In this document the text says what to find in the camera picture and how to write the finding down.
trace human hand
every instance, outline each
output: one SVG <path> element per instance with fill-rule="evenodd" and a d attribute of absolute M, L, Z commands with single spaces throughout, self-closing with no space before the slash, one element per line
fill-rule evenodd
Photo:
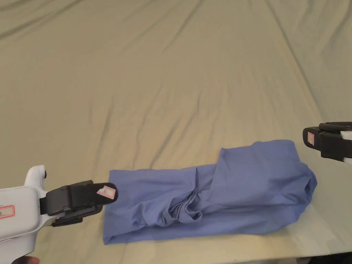
<path fill-rule="evenodd" d="M 12 264 L 39 264 L 40 260 L 35 257 L 23 256 L 16 259 Z"/>

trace bed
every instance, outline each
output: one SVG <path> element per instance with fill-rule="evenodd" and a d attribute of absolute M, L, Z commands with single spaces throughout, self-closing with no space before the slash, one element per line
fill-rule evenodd
<path fill-rule="evenodd" d="M 318 187 L 283 230 L 104 246 L 99 214 L 42 229 L 33 255 L 210 264 L 352 251 L 352 168 L 301 138 L 352 120 L 351 70 L 351 1 L 3 0 L 1 187 L 22 185 L 39 164 L 50 190 L 291 139 Z"/>

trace wrinkled fabric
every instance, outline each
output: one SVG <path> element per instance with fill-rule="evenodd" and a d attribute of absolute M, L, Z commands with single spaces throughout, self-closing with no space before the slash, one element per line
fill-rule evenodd
<path fill-rule="evenodd" d="M 217 164 L 112 170 L 105 244 L 220 234 L 265 234 L 298 220 L 317 185 L 289 140 L 221 149 Z"/>

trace folded blue shirt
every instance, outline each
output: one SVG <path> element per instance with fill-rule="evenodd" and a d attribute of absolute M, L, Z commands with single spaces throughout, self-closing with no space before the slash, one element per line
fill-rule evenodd
<path fill-rule="evenodd" d="M 119 197 L 105 206 L 104 244 L 265 234 L 298 220 L 317 185 L 289 140 L 221 149 L 217 164 L 112 170 Z"/>

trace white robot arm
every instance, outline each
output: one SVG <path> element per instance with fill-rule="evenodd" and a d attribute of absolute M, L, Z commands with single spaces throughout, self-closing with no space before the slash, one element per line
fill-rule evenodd
<path fill-rule="evenodd" d="M 118 197 L 114 184 L 92 181 L 46 192 L 45 178 L 44 166 L 35 166 L 24 186 L 0 189 L 0 264 L 33 252 L 42 227 L 80 223 Z"/>

